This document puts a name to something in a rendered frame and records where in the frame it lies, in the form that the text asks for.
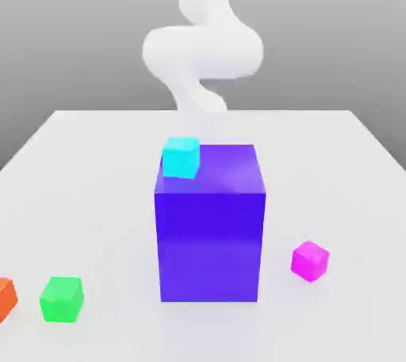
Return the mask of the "small cyan cube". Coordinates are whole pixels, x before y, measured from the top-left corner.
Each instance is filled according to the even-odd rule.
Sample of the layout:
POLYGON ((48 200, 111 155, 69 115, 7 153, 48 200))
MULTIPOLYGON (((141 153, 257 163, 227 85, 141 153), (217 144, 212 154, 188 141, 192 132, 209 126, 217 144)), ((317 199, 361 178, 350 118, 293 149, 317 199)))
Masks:
POLYGON ((172 136, 163 147, 163 176, 194 179, 200 167, 200 142, 195 137, 172 136))

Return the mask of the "small magenta cube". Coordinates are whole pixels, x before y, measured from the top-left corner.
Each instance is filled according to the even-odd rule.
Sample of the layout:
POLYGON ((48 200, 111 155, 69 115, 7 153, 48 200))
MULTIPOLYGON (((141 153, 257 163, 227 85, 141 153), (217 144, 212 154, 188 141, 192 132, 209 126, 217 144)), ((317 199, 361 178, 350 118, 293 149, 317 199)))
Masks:
POLYGON ((307 241, 293 251, 291 271, 308 282, 318 280, 327 271, 330 252, 307 241))

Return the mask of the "small green cube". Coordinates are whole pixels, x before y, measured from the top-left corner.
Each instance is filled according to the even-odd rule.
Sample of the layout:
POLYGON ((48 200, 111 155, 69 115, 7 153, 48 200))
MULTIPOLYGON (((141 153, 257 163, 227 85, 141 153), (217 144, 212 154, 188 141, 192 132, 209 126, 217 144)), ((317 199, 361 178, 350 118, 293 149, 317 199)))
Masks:
POLYGON ((76 322, 83 302, 80 277, 52 276, 40 296, 46 322, 76 322))

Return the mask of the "small orange cube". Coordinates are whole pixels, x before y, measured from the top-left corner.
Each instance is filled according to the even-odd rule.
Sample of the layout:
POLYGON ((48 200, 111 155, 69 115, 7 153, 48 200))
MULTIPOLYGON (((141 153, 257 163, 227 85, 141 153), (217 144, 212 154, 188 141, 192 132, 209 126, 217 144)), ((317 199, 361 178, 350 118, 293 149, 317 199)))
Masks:
POLYGON ((0 323, 10 314, 17 304, 17 293, 11 279, 0 277, 0 323))

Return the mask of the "large purple box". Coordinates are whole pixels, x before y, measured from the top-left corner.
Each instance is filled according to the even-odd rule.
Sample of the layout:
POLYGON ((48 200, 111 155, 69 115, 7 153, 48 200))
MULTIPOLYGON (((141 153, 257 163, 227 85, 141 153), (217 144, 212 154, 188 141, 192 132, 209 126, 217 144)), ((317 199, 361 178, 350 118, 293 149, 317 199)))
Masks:
POLYGON ((251 144, 201 146, 193 179, 158 173, 154 191, 163 302, 254 302, 266 188, 251 144))

